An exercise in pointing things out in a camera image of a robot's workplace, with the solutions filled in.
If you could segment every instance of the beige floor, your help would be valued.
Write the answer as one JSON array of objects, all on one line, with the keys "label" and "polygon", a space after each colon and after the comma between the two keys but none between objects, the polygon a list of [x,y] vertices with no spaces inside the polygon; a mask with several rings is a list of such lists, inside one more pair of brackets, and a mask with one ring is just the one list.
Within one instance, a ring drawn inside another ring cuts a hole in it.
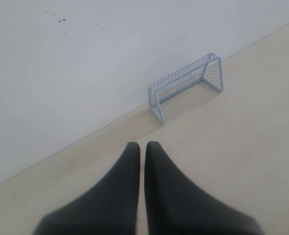
[{"label": "beige floor", "polygon": [[[163,103],[167,125],[141,107],[0,185],[0,235],[30,234],[93,186],[127,141],[139,142],[143,159],[149,140],[267,234],[289,235],[289,25],[225,60],[223,72],[222,94],[198,84]],[[143,181],[138,234],[147,234]]]}]

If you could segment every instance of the white wall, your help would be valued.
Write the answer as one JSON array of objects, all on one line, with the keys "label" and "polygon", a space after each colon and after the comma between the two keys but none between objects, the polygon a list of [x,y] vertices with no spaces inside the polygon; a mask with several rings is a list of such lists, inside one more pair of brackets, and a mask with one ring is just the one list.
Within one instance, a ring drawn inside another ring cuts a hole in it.
[{"label": "white wall", "polygon": [[0,183],[287,23],[289,0],[0,0]]}]

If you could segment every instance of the floor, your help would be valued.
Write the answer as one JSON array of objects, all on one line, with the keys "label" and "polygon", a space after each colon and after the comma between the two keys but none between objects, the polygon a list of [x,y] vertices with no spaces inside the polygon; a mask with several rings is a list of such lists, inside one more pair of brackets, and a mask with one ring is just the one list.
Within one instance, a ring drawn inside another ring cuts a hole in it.
[{"label": "floor", "polygon": [[[223,61],[221,94],[201,83],[147,105],[0,185],[0,235],[30,234],[41,217],[93,186],[126,142],[160,141],[177,166],[266,234],[289,235],[289,25]],[[143,171],[138,234],[147,234]]]}]

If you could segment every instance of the wall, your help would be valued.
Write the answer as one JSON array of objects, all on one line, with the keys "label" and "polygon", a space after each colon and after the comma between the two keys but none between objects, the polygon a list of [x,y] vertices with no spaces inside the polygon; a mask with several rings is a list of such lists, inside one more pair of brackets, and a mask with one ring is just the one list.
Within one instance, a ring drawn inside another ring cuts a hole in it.
[{"label": "wall", "polygon": [[0,183],[287,23],[289,0],[0,0]]}]

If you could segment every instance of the mini soccer goal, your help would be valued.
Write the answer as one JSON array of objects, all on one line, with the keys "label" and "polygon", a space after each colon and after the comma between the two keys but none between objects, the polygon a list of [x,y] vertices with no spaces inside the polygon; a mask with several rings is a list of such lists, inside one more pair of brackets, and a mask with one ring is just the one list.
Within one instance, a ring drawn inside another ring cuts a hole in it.
[{"label": "mini soccer goal", "polygon": [[160,104],[201,81],[208,83],[219,92],[223,91],[222,62],[218,55],[209,53],[177,72],[149,85],[150,110],[162,124],[165,124]]}]

